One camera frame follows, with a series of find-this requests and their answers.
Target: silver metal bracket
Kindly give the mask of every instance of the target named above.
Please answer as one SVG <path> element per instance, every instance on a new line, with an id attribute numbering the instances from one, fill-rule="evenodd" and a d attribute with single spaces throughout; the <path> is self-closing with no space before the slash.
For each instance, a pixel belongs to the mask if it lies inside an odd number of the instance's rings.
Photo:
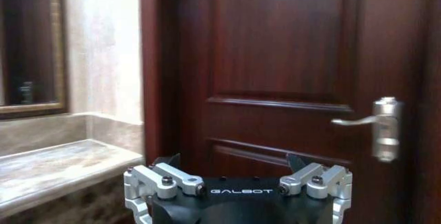
<path id="1" fill-rule="evenodd" d="M 301 191 L 301 186 L 307 183 L 312 176 L 321 175 L 323 166 L 316 163 L 309 163 L 299 171 L 289 176 L 283 176 L 279 179 L 279 191 L 283 195 L 297 195 Z"/>
<path id="2" fill-rule="evenodd" d="M 198 196 L 204 193 L 204 181 L 198 176 L 188 175 L 165 163 L 156 164 L 152 170 L 162 176 L 172 177 L 185 195 Z"/>
<path id="3" fill-rule="evenodd" d="M 320 164 L 309 163 L 297 172 L 279 179 L 279 191 L 283 195 L 296 195 L 305 185 L 305 194 L 316 199 L 327 195 L 333 197 L 332 224 L 343 221 L 344 210 L 350 208 L 351 201 L 351 172 L 341 166 L 329 169 Z"/>
<path id="4" fill-rule="evenodd" d="M 394 97 L 382 97 L 372 103 L 372 116 L 355 121 L 331 120 L 343 126 L 372 124 L 371 154 L 380 162 L 391 162 L 398 157 L 400 108 L 402 103 Z"/>
<path id="5" fill-rule="evenodd" d="M 144 166 L 134 166 L 124 172 L 124 202 L 132 210 L 136 224 L 150 224 L 145 196 L 157 194 L 161 199 L 176 196 L 177 184 L 173 180 L 164 181 L 164 177 Z"/>

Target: door frame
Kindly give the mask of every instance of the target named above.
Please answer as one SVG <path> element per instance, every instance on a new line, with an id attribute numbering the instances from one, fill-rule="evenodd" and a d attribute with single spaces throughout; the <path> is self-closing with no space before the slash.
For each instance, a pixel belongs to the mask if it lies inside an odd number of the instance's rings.
<path id="1" fill-rule="evenodd" d="M 441 220 L 441 0 L 427 0 L 423 70 L 418 108 L 411 128 L 414 147 L 408 149 L 411 223 Z M 144 104 L 144 155 L 156 157 L 178 152 L 178 0 L 140 0 L 141 64 Z"/>

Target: door lock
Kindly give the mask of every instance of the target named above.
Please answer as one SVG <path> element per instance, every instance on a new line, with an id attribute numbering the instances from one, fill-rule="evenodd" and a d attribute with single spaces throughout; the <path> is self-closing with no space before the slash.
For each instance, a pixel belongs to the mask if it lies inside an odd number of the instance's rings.
<path id="1" fill-rule="evenodd" d="M 332 124 L 343 126 L 372 124 L 371 154 L 382 162 L 398 157 L 400 108 L 402 103 L 394 97 L 382 97 L 372 103 L 372 116 L 355 121 L 331 120 Z"/>

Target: mirror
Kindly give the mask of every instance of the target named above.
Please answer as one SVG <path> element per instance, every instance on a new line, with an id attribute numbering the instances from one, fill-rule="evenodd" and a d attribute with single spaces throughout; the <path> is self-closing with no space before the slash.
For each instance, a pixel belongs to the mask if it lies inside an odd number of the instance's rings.
<path id="1" fill-rule="evenodd" d="M 0 114 L 62 110 L 61 0 L 0 0 Z"/>

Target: dark brown door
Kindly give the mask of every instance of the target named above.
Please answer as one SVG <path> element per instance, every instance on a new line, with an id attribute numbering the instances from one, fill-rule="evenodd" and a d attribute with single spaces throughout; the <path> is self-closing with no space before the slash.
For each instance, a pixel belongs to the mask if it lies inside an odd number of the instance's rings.
<path id="1" fill-rule="evenodd" d="M 354 173 L 344 223 L 404 223 L 426 0 L 180 0 L 180 152 L 190 173 L 281 176 L 287 152 Z M 332 118 L 404 103 L 400 157 Z"/>

